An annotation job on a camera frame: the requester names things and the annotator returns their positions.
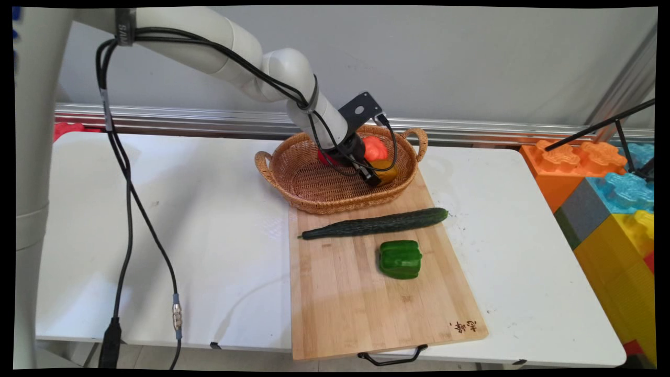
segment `bamboo board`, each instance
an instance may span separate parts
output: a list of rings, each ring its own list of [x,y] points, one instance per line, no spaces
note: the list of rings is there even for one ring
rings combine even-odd
[[[472,341],[488,335],[444,225],[365,235],[298,239],[305,230],[434,207],[421,172],[396,200],[366,209],[312,215],[291,208],[293,358],[313,360]],[[382,242],[414,239],[423,254],[419,277],[379,271]]]

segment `green bell pepper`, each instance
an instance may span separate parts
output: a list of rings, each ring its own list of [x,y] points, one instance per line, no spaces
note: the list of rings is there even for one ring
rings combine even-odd
[[[396,279],[414,279],[421,270],[419,244],[410,239],[388,241],[379,247],[379,269]]]

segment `red object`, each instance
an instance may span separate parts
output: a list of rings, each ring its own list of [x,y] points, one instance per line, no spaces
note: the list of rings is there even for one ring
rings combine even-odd
[[[649,267],[649,270],[651,270],[651,273],[654,274],[654,252],[645,257],[645,263]]]
[[[624,344],[624,351],[626,351],[626,356],[633,356],[644,353],[642,347],[640,347],[640,344],[637,343],[637,340]]]
[[[100,132],[99,128],[86,128],[81,123],[56,123],[54,126],[54,143],[58,138],[63,136],[68,132],[79,131],[79,132]]]
[[[328,159],[330,160],[330,162],[331,162],[333,165],[335,165],[335,166],[339,166],[339,165],[340,165],[340,163],[337,162],[337,161],[335,161],[335,160],[333,159],[333,157],[328,156]],[[321,163],[322,163],[323,165],[330,166],[330,164],[328,163],[328,161],[326,161],[326,157],[324,156],[323,153],[321,153],[321,151],[319,151],[319,161],[321,161]]]
[[[363,143],[365,144],[365,159],[368,162],[386,160],[389,157],[386,145],[379,138],[368,136],[363,139]]]

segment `white table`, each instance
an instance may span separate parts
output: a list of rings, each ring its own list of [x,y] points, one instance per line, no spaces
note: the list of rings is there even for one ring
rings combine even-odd
[[[184,346],[291,351],[288,205],[253,156],[276,141],[122,135],[133,182],[174,265]],[[430,147],[420,164],[486,320],[481,341],[427,360],[617,366],[625,352],[521,155]],[[101,341],[127,245],[125,181],[106,135],[54,145],[40,339]],[[138,210],[123,340],[175,345],[172,286]],[[391,352],[409,355],[412,349]]]

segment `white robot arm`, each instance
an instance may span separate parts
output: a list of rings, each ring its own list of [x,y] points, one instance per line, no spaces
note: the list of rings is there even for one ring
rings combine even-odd
[[[116,32],[114,9],[13,7],[16,129],[14,368],[34,368],[36,365],[35,311],[42,240],[46,231],[48,212],[55,92],[73,20],[110,33]],[[236,52],[265,74],[296,88],[314,106],[313,110],[322,116],[332,132],[335,144],[322,122],[314,118],[314,129],[323,150],[330,151],[329,154],[332,152],[332,156],[337,156],[338,151],[342,151],[340,146],[353,143],[356,145],[348,145],[348,149],[345,150],[347,153],[349,151],[355,153],[352,152],[347,156],[353,157],[356,161],[364,161],[362,158],[364,146],[360,138],[352,137],[352,121],[349,117],[345,119],[341,110],[335,109],[321,91],[315,92],[315,77],[307,58],[300,52],[285,48],[263,55],[261,45],[253,35],[206,7],[139,8],[136,11],[136,23],[138,28],[174,28],[202,36]],[[286,100],[283,94],[265,81],[259,80],[227,56],[207,46],[138,43],[192,68],[226,80],[258,101]],[[366,110],[363,114],[357,111],[356,114],[360,116],[353,123],[358,122],[361,125],[371,117],[377,121],[377,116],[382,117],[381,108],[374,108],[378,111],[370,113]],[[291,120],[314,140],[307,112],[300,109],[294,101],[288,101],[287,113]],[[353,115],[353,109],[349,109],[349,113]],[[359,174],[364,176],[366,181],[370,174],[374,176],[374,173],[366,171],[364,166],[358,164],[353,166],[358,168]]]
[[[75,20],[110,33],[115,33],[115,10],[81,9]],[[247,30],[207,7],[138,8],[137,27],[163,27],[184,30],[230,48],[264,73],[300,90],[310,101],[314,92],[314,74],[307,58],[293,48],[284,48],[263,55],[261,44]],[[177,60],[213,77],[228,81],[244,94],[262,102],[286,100],[281,93],[259,80],[236,62],[206,46],[138,42],[168,58]],[[316,111],[322,115],[335,140],[341,142],[347,132],[347,122],[327,98],[318,92]],[[291,120],[312,139],[308,116],[295,102],[287,102]],[[325,150],[334,147],[325,129],[315,119],[317,136]]]

